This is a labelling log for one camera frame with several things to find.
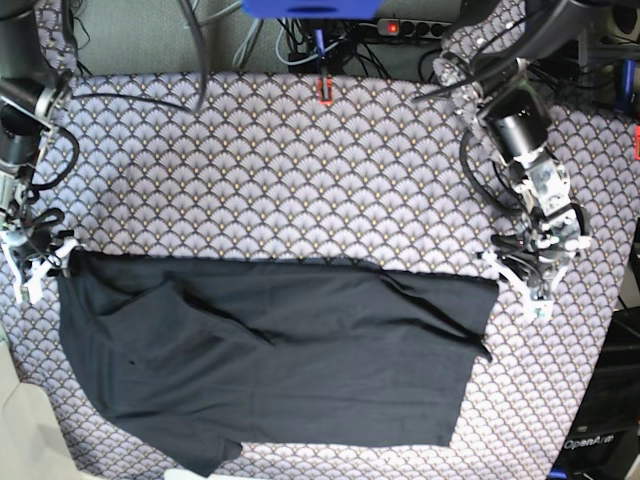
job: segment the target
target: cable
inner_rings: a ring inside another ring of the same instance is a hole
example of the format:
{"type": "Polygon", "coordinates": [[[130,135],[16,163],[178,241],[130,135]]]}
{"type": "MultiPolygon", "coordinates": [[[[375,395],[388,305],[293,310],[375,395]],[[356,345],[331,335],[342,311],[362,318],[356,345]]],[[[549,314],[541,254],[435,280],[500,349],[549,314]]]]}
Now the cable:
{"type": "Polygon", "coordinates": [[[33,190],[34,192],[40,193],[44,192],[45,190],[51,190],[57,187],[71,173],[73,168],[78,163],[78,158],[80,157],[80,144],[78,143],[78,140],[71,134],[69,130],[62,127],[60,127],[60,136],[66,138],[67,140],[69,140],[69,142],[71,142],[71,160],[69,160],[66,168],[62,172],[60,172],[54,180],[40,185],[31,185],[31,190],[33,190]]]}
{"type": "MultiPolygon", "coordinates": [[[[422,65],[424,64],[424,61],[427,58],[429,58],[431,55],[437,55],[441,52],[442,52],[441,48],[434,48],[433,50],[426,51],[420,56],[420,60],[418,60],[418,77],[420,78],[420,81],[422,83],[428,83],[427,80],[425,80],[424,75],[422,74],[422,65]]],[[[431,82],[431,78],[433,78],[433,73],[429,77],[429,82],[431,82]]]]}
{"type": "MultiPolygon", "coordinates": [[[[302,60],[296,60],[294,62],[290,62],[288,60],[285,60],[282,56],[282,53],[280,52],[280,44],[282,43],[282,37],[284,37],[285,34],[285,30],[284,28],[280,29],[280,33],[278,34],[278,39],[276,40],[276,47],[275,47],[275,52],[276,52],[276,56],[278,57],[278,60],[280,60],[282,63],[284,63],[285,65],[288,65],[290,67],[295,67],[298,65],[304,65],[305,63],[309,63],[314,61],[315,59],[318,58],[318,54],[317,53],[313,53],[311,55],[309,55],[307,58],[303,58],[302,60]]],[[[332,43],[331,45],[329,45],[327,47],[327,52],[330,52],[331,50],[333,50],[334,48],[336,48],[338,45],[340,45],[340,42],[342,40],[345,39],[345,35],[342,35],[341,37],[339,37],[338,40],[336,40],[334,43],[332,43]]]]}
{"type": "Polygon", "coordinates": [[[523,265],[524,267],[529,269],[529,271],[534,272],[538,276],[538,278],[540,278],[540,281],[544,282],[544,276],[542,275],[542,272],[535,265],[532,265],[529,262],[527,262],[526,260],[523,260],[522,258],[517,257],[515,255],[505,255],[504,258],[509,259],[509,260],[513,260],[514,262],[517,262],[520,265],[523,265]]]}
{"type": "MultiPolygon", "coordinates": [[[[553,15],[549,15],[549,19],[551,19],[551,20],[548,20],[548,21],[553,21],[553,18],[554,18],[553,15]]],[[[501,36],[507,34],[510,31],[510,29],[512,29],[512,28],[514,28],[513,25],[511,27],[503,30],[502,32],[500,32],[499,36],[501,37],[501,36]]],[[[528,39],[528,42],[530,42],[530,43],[532,43],[534,41],[537,41],[537,39],[535,37],[533,37],[533,36],[528,39]]],[[[471,85],[472,83],[483,82],[485,80],[488,80],[489,78],[491,78],[491,77],[493,77],[495,75],[499,75],[500,73],[502,73],[507,67],[509,67],[509,65],[511,65],[512,62],[517,60],[517,58],[518,58],[518,52],[511,52],[510,55],[502,57],[498,61],[492,63],[489,66],[487,66],[483,71],[478,72],[478,73],[473,74],[473,75],[470,75],[466,79],[461,80],[459,82],[456,82],[456,83],[454,83],[452,85],[449,85],[449,86],[446,86],[446,87],[442,87],[442,88],[440,88],[438,90],[434,90],[433,92],[429,92],[429,93],[426,93],[424,95],[419,95],[417,97],[414,97],[413,101],[415,103],[418,103],[418,102],[423,102],[425,100],[429,100],[431,98],[442,97],[442,95],[444,95],[446,93],[453,92],[455,90],[458,90],[459,88],[466,87],[467,85],[471,85]]]]}
{"type": "Polygon", "coordinates": [[[287,32],[287,44],[289,46],[289,50],[294,50],[296,53],[298,53],[298,47],[304,45],[304,38],[302,40],[298,40],[296,38],[295,33],[288,26],[288,20],[282,21],[278,18],[277,22],[287,32]]]}
{"type": "Polygon", "coordinates": [[[78,51],[80,51],[80,50],[82,50],[83,48],[86,48],[86,47],[87,47],[87,45],[89,45],[89,44],[91,43],[91,35],[89,35],[89,32],[87,32],[87,28],[84,26],[84,22],[83,22],[80,18],[78,18],[78,17],[74,16],[74,17],[73,17],[73,19],[74,19],[76,22],[78,22],[78,25],[80,25],[80,28],[82,29],[82,31],[84,32],[84,34],[87,36],[87,41],[86,41],[86,42],[84,42],[84,45],[82,45],[81,47],[78,47],[78,51]]]}
{"type": "Polygon", "coordinates": [[[244,64],[249,59],[249,55],[251,54],[251,50],[253,49],[253,45],[255,44],[258,35],[260,34],[260,29],[262,28],[263,20],[256,18],[249,31],[247,32],[247,36],[244,41],[238,47],[236,54],[233,56],[233,60],[231,65],[233,68],[242,68],[244,64]]]}
{"type": "Polygon", "coordinates": [[[212,23],[214,23],[216,20],[219,20],[221,18],[226,17],[227,15],[231,15],[233,12],[239,10],[240,8],[242,8],[242,0],[232,3],[231,5],[229,5],[228,7],[223,8],[222,10],[220,10],[219,12],[214,13],[213,15],[210,15],[202,20],[199,21],[199,25],[201,27],[206,27],[207,25],[210,25],[212,23]]]}
{"type": "Polygon", "coordinates": [[[467,147],[469,146],[469,141],[471,140],[471,130],[467,130],[465,134],[462,136],[462,140],[460,141],[460,163],[462,164],[462,171],[469,179],[469,183],[480,193],[480,195],[493,207],[500,211],[502,214],[508,217],[516,217],[522,214],[522,210],[520,208],[511,208],[507,207],[500,200],[495,198],[493,195],[489,193],[480,182],[476,179],[471,168],[469,167],[469,159],[467,156],[467,147]]]}
{"type": "Polygon", "coordinates": [[[505,30],[502,30],[500,33],[497,33],[496,35],[494,35],[493,38],[491,38],[491,40],[489,40],[488,42],[483,43],[480,46],[480,48],[478,48],[478,50],[476,51],[476,54],[471,59],[471,68],[475,69],[475,65],[476,65],[476,63],[478,61],[478,58],[480,58],[480,55],[482,54],[482,52],[484,52],[487,48],[489,48],[491,45],[493,45],[498,40],[500,40],[502,37],[504,37],[507,33],[512,32],[513,30],[518,28],[523,23],[528,22],[528,21],[533,20],[534,18],[536,18],[538,16],[538,14],[542,13],[542,11],[543,10],[540,9],[540,10],[536,10],[535,12],[530,13],[529,15],[525,15],[520,20],[518,20],[513,25],[511,25],[509,28],[507,28],[505,30]]]}
{"type": "Polygon", "coordinates": [[[202,108],[204,101],[207,95],[207,79],[209,75],[209,55],[207,53],[207,47],[204,40],[204,36],[202,35],[202,31],[198,26],[198,19],[196,18],[195,13],[191,9],[188,0],[176,0],[180,5],[182,10],[182,14],[185,17],[185,20],[189,24],[189,30],[191,31],[191,36],[193,37],[193,43],[196,47],[196,51],[198,54],[198,62],[200,64],[200,88],[198,92],[198,100],[193,108],[187,108],[184,105],[178,105],[177,103],[165,102],[164,100],[157,100],[151,97],[144,96],[134,96],[134,95],[121,95],[119,93],[87,93],[84,95],[75,95],[74,99],[83,99],[83,98],[118,98],[121,100],[130,100],[134,102],[144,102],[151,103],[153,105],[157,105],[160,107],[167,107],[176,109],[181,112],[186,113],[196,113],[202,108]]]}
{"type": "MultiPolygon", "coordinates": [[[[62,260],[60,259],[60,257],[58,257],[55,253],[51,253],[50,255],[47,255],[45,252],[40,250],[40,248],[38,248],[38,246],[31,239],[31,235],[27,233],[27,228],[24,224],[24,213],[25,213],[24,209],[25,209],[25,206],[29,204],[29,200],[27,198],[29,195],[29,192],[30,192],[30,189],[26,189],[23,192],[22,203],[20,205],[20,208],[18,209],[18,225],[20,227],[20,232],[22,233],[24,238],[27,240],[27,243],[29,244],[29,246],[33,249],[34,252],[36,252],[36,255],[38,257],[40,257],[44,261],[49,262],[54,269],[60,269],[62,268],[62,260]]],[[[38,218],[43,218],[43,215],[47,215],[47,212],[43,213],[38,218]]]]}
{"type": "Polygon", "coordinates": [[[387,71],[387,69],[384,67],[384,65],[382,64],[382,62],[380,61],[380,59],[378,58],[378,56],[373,53],[373,50],[371,50],[371,48],[369,47],[369,45],[367,44],[367,42],[365,42],[364,40],[362,40],[360,42],[360,44],[367,50],[367,52],[369,52],[369,56],[375,60],[375,62],[378,65],[378,72],[381,73],[383,78],[386,79],[391,79],[391,75],[389,74],[389,72],[387,71]]]}

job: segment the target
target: black shirt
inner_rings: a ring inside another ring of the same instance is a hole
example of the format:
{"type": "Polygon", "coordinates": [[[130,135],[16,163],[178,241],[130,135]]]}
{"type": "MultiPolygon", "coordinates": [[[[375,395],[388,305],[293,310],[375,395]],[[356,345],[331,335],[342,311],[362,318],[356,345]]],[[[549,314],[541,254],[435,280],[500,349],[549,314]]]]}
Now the black shirt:
{"type": "Polygon", "coordinates": [[[59,277],[60,335],[108,420],[210,474],[240,442],[449,443],[495,282],[110,257],[59,277]]]}

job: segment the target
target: black cable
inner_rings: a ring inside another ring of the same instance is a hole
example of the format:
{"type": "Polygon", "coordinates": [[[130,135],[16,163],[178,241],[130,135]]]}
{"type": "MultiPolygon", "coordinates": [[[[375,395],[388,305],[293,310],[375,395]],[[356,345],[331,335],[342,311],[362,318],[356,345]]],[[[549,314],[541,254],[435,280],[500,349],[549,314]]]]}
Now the black cable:
{"type": "Polygon", "coordinates": [[[424,62],[427,58],[429,58],[431,55],[437,55],[440,54],[442,52],[441,48],[434,48],[432,50],[427,50],[425,53],[423,53],[420,56],[420,60],[418,60],[418,78],[420,78],[420,81],[422,83],[427,83],[427,80],[425,80],[424,78],[424,74],[422,73],[422,66],[424,65],[424,62]]]}
{"type": "Polygon", "coordinates": [[[536,18],[538,16],[538,14],[542,13],[543,10],[536,10],[535,12],[530,13],[529,15],[525,15],[524,17],[522,17],[520,20],[518,20],[517,22],[515,22],[513,25],[511,25],[509,28],[502,30],[501,32],[497,33],[496,35],[494,35],[488,42],[483,43],[480,48],[478,48],[478,50],[476,51],[476,54],[473,56],[473,58],[471,59],[471,68],[475,69],[475,65],[478,61],[478,58],[480,58],[480,55],[487,49],[489,48],[491,45],[493,45],[494,43],[496,43],[498,40],[500,40],[502,37],[504,37],[507,33],[512,32],[513,30],[515,30],[516,28],[518,28],[520,25],[522,25],[525,22],[528,22],[530,20],[533,20],[534,18],[536,18]]]}
{"type": "Polygon", "coordinates": [[[609,80],[607,80],[606,82],[601,83],[600,85],[593,85],[593,86],[587,86],[587,85],[580,85],[578,83],[576,83],[575,81],[568,79],[568,78],[558,78],[553,76],[552,74],[544,71],[540,66],[538,65],[530,65],[529,66],[529,71],[531,71],[532,73],[536,74],[539,78],[545,78],[547,82],[554,82],[555,81],[555,86],[556,89],[562,90],[564,87],[573,87],[576,88],[578,90],[602,90],[603,88],[608,87],[609,85],[611,85],[612,83],[615,82],[615,77],[611,77],[609,80]]]}
{"type": "Polygon", "coordinates": [[[522,258],[516,255],[505,255],[504,258],[506,258],[507,260],[512,260],[516,263],[519,263],[520,265],[523,265],[525,268],[529,269],[529,271],[534,272],[538,276],[541,282],[544,282],[544,276],[542,275],[542,272],[535,265],[532,265],[531,263],[527,262],[526,260],[523,260],[522,258]]]}
{"type": "Polygon", "coordinates": [[[204,40],[204,36],[202,35],[202,30],[200,30],[200,26],[198,24],[198,19],[194,11],[191,9],[188,0],[177,0],[180,5],[180,9],[182,10],[182,14],[184,15],[185,20],[189,26],[189,30],[191,31],[191,36],[193,37],[193,43],[196,47],[198,62],[200,64],[200,88],[198,94],[198,100],[193,108],[187,108],[184,105],[178,105],[177,103],[165,102],[164,100],[157,100],[151,97],[144,96],[134,96],[134,95],[122,95],[119,93],[87,93],[83,95],[76,95],[73,98],[75,99],[83,99],[83,98],[118,98],[121,100],[130,100],[134,102],[145,102],[151,103],[153,105],[173,108],[179,110],[181,112],[186,113],[196,113],[202,108],[204,101],[207,96],[207,79],[209,75],[209,55],[207,53],[207,46],[204,40]]]}
{"type": "MultiPolygon", "coordinates": [[[[538,14],[542,14],[542,11],[536,11],[533,15],[538,15],[538,14]]],[[[553,15],[549,15],[549,18],[551,19],[550,21],[553,21],[554,16],[553,15]]],[[[502,32],[500,32],[499,36],[504,36],[506,35],[511,28],[514,28],[513,26],[511,26],[510,28],[507,28],[505,30],[503,30],[502,32]]],[[[529,41],[533,42],[536,41],[537,39],[535,37],[532,37],[529,41]]],[[[496,75],[499,75],[500,73],[502,73],[506,68],[508,68],[514,61],[516,61],[518,58],[518,52],[511,52],[510,55],[504,56],[500,59],[498,59],[496,62],[493,62],[491,65],[487,66],[483,71],[475,73],[470,75],[469,77],[467,77],[464,80],[461,80],[459,82],[456,82],[452,85],[446,86],[446,87],[442,87],[438,90],[434,90],[433,92],[429,92],[426,93],[424,95],[419,95],[417,97],[413,98],[414,102],[423,102],[425,100],[429,100],[431,98],[436,98],[436,97],[442,97],[442,95],[446,94],[446,93],[450,93],[453,92],[455,90],[458,90],[459,88],[462,87],[466,87],[467,85],[471,85],[472,83],[475,82],[483,82],[485,80],[490,79],[491,77],[494,77],[496,75]]]]}
{"type": "Polygon", "coordinates": [[[500,185],[502,185],[502,188],[504,188],[509,195],[520,202],[520,196],[516,192],[514,192],[513,189],[509,185],[507,185],[505,179],[502,178],[502,173],[498,170],[498,164],[496,162],[491,163],[493,164],[493,171],[496,174],[496,177],[498,177],[498,181],[500,182],[500,185]]]}
{"type": "Polygon", "coordinates": [[[93,73],[91,73],[91,70],[89,70],[87,68],[87,66],[82,63],[80,60],[78,60],[78,68],[80,69],[80,73],[84,76],[85,74],[89,75],[90,77],[93,77],[93,73]]]}
{"type": "Polygon", "coordinates": [[[89,32],[87,32],[87,28],[84,26],[84,22],[82,20],[80,20],[80,18],[74,16],[73,19],[76,22],[78,22],[78,25],[80,25],[80,28],[82,29],[84,34],[87,36],[87,41],[84,42],[84,45],[82,45],[81,47],[78,47],[78,51],[80,51],[83,48],[86,48],[86,46],[91,43],[91,35],[89,35],[89,32]]]}
{"type": "Polygon", "coordinates": [[[369,47],[369,45],[367,44],[367,42],[365,42],[364,40],[360,41],[360,44],[367,50],[367,52],[369,52],[369,56],[375,60],[375,62],[378,64],[378,72],[382,73],[382,77],[386,78],[386,79],[390,79],[391,75],[389,74],[389,72],[387,71],[387,69],[385,68],[385,66],[382,64],[382,62],[380,61],[380,59],[378,58],[378,56],[373,53],[373,50],[371,50],[371,48],[369,47]]]}
{"type": "Polygon", "coordinates": [[[34,192],[40,193],[44,192],[45,190],[51,190],[57,187],[58,185],[60,185],[60,183],[62,183],[67,175],[71,173],[73,168],[78,163],[78,158],[80,157],[80,144],[78,143],[78,140],[71,134],[69,130],[62,127],[60,127],[60,136],[66,138],[67,140],[69,140],[69,142],[71,142],[73,150],[71,153],[71,160],[67,164],[66,168],[62,172],[60,172],[60,174],[51,182],[43,183],[40,185],[31,185],[31,190],[33,190],[34,192]]]}
{"type": "Polygon", "coordinates": [[[294,33],[291,31],[291,28],[289,28],[289,25],[287,22],[283,22],[279,18],[277,19],[277,21],[280,24],[280,26],[284,28],[284,31],[287,34],[287,46],[289,47],[289,50],[295,53],[299,53],[298,47],[304,45],[304,40],[298,40],[296,38],[294,33]]]}
{"type": "Polygon", "coordinates": [[[500,213],[508,216],[508,217],[516,217],[522,214],[522,210],[520,208],[511,208],[507,207],[500,200],[495,198],[493,195],[486,190],[480,182],[476,179],[469,167],[469,159],[467,154],[467,147],[469,146],[469,141],[471,140],[472,133],[470,130],[467,130],[465,134],[462,136],[462,140],[460,141],[460,163],[462,164],[462,171],[469,179],[469,183],[480,193],[480,195],[496,210],[500,213]]]}
{"type": "Polygon", "coordinates": [[[38,246],[31,239],[31,235],[27,233],[27,228],[24,224],[24,209],[25,209],[25,206],[29,205],[29,200],[27,198],[29,196],[29,192],[30,192],[29,189],[23,192],[22,204],[18,209],[18,224],[20,226],[20,231],[24,236],[24,238],[27,240],[27,243],[29,244],[29,246],[33,249],[34,252],[36,252],[37,256],[39,256],[42,260],[48,261],[49,263],[51,263],[51,266],[54,269],[60,269],[62,268],[62,260],[60,259],[60,257],[58,257],[55,253],[47,254],[42,250],[40,250],[40,248],[38,248],[38,246]]]}

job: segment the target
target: black cylinder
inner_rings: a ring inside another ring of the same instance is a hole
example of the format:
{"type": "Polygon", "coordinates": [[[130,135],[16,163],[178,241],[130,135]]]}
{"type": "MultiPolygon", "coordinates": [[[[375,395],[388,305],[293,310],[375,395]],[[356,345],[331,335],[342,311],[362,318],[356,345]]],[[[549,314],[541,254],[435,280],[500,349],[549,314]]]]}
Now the black cylinder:
{"type": "Polygon", "coordinates": [[[508,158],[533,152],[548,138],[549,120],[528,90],[516,89],[501,98],[485,121],[498,150],[508,158]]]}
{"type": "Polygon", "coordinates": [[[0,20],[0,78],[32,79],[50,88],[56,85],[56,74],[40,49],[36,16],[31,9],[0,20]]]}
{"type": "Polygon", "coordinates": [[[7,80],[0,78],[0,97],[6,97],[25,110],[35,114],[38,99],[44,87],[33,80],[7,80]]]}
{"type": "Polygon", "coordinates": [[[5,105],[0,111],[0,160],[16,166],[33,164],[42,128],[40,123],[5,105]]]}

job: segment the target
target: fan pattern fabric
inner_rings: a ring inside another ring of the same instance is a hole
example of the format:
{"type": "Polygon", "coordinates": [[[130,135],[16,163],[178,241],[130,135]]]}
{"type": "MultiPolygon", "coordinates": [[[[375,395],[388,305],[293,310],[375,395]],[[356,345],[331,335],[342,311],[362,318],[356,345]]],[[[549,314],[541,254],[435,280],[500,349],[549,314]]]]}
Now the fan pattern fabric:
{"type": "MultiPolygon", "coordinates": [[[[47,54],[73,67],[57,31],[57,3],[40,9],[47,54]]],[[[190,104],[195,75],[93,78],[92,91],[190,104]]],[[[80,162],[38,208],[67,212],[86,248],[109,254],[229,259],[345,258],[388,269],[497,278],[475,259],[511,227],[468,184],[458,161],[464,132],[444,100],[414,105],[425,87],[335,79],[320,105],[315,78],[218,74],[197,115],[114,99],[74,100],[60,121],[77,136],[80,162]]],[[[587,388],[640,215],[633,126],[608,114],[552,109],[550,146],[591,215],[594,244],[556,294],[553,320],[527,323],[502,284],[487,328],[492,364],[478,360],[450,448],[364,449],[245,445],[218,473],[273,479],[545,477],[587,388]]],[[[70,144],[52,145],[39,175],[51,178],[70,144]]],[[[478,177],[499,189],[482,147],[478,177]]],[[[2,267],[2,323],[22,379],[53,403],[78,466],[113,479],[161,478],[174,465],[102,419],[86,400],[58,342],[55,282],[44,301],[17,306],[2,267]]]]}

